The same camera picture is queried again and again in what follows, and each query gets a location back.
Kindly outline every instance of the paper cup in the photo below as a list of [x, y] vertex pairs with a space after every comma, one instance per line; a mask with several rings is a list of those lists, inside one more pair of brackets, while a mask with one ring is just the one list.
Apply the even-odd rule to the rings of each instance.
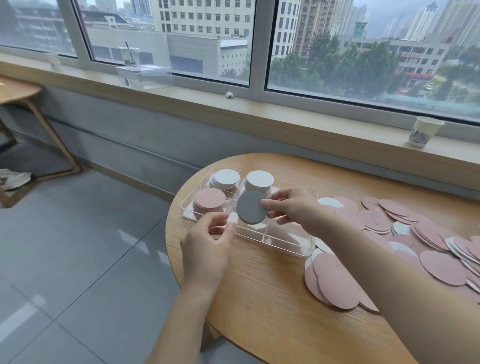
[[417, 148], [423, 148], [444, 125], [445, 122], [441, 120], [419, 116], [412, 128], [408, 143]]
[[140, 65], [140, 49], [139, 48], [127, 48], [119, 47], [123, 63], [125, 66], [138, 66]]

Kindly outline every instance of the forearm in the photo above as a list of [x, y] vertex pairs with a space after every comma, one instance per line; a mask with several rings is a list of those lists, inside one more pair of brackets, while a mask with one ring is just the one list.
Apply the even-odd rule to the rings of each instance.
[[330, 246], [419, 364], [478, 362], [478, 307], [337, 216], [319, 210], [317, 217], [314, 235]]
[[195, 286], [184, 287], [145, 364], [196, 364], [213, 296]]

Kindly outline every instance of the person's left hand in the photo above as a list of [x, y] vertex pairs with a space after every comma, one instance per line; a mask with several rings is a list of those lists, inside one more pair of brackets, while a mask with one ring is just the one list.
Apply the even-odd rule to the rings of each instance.
[[[235, 224], [227, 224], [228, 213], [205, 214], [180, 240], [183, 254], [183, 286], [200, 288], [214, 294], [228, 262]], [[212, 235], [221, 235], [215, 240]]]

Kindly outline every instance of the clear plastic tray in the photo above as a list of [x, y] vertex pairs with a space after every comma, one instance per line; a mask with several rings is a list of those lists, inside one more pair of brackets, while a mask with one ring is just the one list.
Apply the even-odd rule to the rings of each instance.
[[[183, 200], [181, 208], [183, 210], [183, 217], [192, 221], [198, 221], [202, 214], [193, 211], [193, 198], [195, 194], [205, 188], [210, 188], [210, 177], [223, 169], [236, 170], [231, 167], [222, 165], [214, 165], [212, 169], [205, 175], [192, 192]], [[224, 211], [228, 212], [229, 221], [237, 224], [235, 234], [243, 238], [253, 240], [255, 242], [264, 243], [274, 248], [286, 251], [291, 254], [299, 256], [309, 256], [315, 248], [314, 238], [308, 234], [299, 224], [290, 223], [285, 225], [278, 225], [276, 219], [265, 218], [261, 223], [256, 225], [248, 225], [241, 221], [237, 215], [237, 201], [240, 195], [245, 191], [244, 179], [250, 171], [236, 170], [240, 175], [240, 181], [231, 190], [224, 191], [226, 200], [224, 204]], [[272, 186], [272, 191], [281, 188], [298, 186], [296, 184], [281, 181], [275, 178], [275, 183]], [[317, 199], [318, 191], [306, 188], [312, 196]]]

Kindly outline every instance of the shoe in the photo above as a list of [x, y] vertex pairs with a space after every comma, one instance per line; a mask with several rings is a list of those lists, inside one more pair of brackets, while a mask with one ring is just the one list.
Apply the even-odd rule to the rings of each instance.
[[32, 179], [31, 173], [0, 170], [0, 188], [4, 191], [14, 190], [27, 184]]

